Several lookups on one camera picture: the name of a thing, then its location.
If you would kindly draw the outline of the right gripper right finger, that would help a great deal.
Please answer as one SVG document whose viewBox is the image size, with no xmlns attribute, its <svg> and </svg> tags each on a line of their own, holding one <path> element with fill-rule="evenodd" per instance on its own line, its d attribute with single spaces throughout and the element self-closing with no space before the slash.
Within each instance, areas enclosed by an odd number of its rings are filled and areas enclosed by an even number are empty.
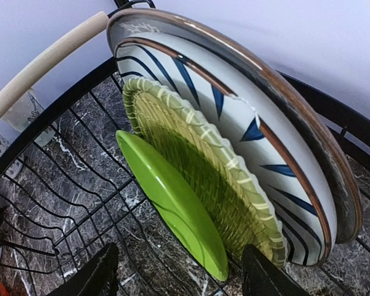
<svg viewBox="0 0 370 296">
<path fill-rule="evenodd" d="M 309 295 L 254 245 L 244 247 L 241 262 L 242 295 Z"/>
</svg>

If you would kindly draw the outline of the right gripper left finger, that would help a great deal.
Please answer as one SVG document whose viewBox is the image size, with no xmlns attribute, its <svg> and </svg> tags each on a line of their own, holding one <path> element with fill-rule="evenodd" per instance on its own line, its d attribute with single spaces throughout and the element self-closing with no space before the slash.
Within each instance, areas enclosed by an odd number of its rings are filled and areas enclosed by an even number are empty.
<svg viewBox="0 0 370 296">
<path fill-rule="evenodd" d="M 74 276 L 49 295 L 116 295 L 119 249 L 103 246 Z"/>
</svg>

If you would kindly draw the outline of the green plastic plate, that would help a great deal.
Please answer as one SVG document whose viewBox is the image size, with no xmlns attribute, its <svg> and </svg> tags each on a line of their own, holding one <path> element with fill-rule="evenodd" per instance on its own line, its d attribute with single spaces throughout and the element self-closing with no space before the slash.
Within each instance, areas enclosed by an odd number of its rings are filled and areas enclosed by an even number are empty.
<svg viewBox="0 0 370 296">
<path fill-rule="evenodd" d="M 180 243 L 219 281 L 229 275 L 223 241 L 205 207 L 180 173 L 139 136 L 118 130 L 120 150 L 146 196 Z"/>
</svg>

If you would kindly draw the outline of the yellow woven plate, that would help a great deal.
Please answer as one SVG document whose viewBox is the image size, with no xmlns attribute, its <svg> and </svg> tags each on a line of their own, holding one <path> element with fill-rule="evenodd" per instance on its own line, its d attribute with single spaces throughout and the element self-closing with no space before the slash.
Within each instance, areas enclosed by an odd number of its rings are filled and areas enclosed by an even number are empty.
<svg viewBox="0 0 370 296">
<path fill-rule="evenodd" d="M 129 79 L 123 103 L 134 132 L 172 164 L 210 215 L 226 250 L 240 258 L 247 244 L 282 268 L 287 241 L 257 177 L 202 112 L 167 86 Z"/>
</svg>

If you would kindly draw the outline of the floral white tall cup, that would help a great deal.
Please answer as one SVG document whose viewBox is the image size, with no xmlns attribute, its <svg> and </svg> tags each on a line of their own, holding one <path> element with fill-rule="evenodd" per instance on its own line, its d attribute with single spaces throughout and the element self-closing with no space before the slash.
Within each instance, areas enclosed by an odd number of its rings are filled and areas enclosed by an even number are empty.
<svg viewBox="0 0 370 296">
<path fill-rule="evenodd" d="M 22 133 L 44 110 L 43 106 L 37 100 L 35 91 L 30 88 L 8 109 L 1 119 L 14 130 Z M 43 147 L 52 140 L 55 134 L 56 132 L 48 126 L 39 134 L 34 142 L 40 147 Z"/>
</svg>

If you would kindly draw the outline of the blue striped white plate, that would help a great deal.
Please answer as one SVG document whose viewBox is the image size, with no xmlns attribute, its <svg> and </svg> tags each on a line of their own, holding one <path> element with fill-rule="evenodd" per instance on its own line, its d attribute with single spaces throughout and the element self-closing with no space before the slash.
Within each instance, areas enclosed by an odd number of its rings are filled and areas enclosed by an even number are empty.
<svg viewBox="0 0 370 296">
<path fill-rule="evenodd" d="M 290 262 L 327 259 L 337 237 L 331 190 L 301 135 L 258 87 L 212 51 L 170 35 L 125 38 L 113 55 L 124 79 L 167 85 L 230 140 L 283 223 Z"/>
</svg>

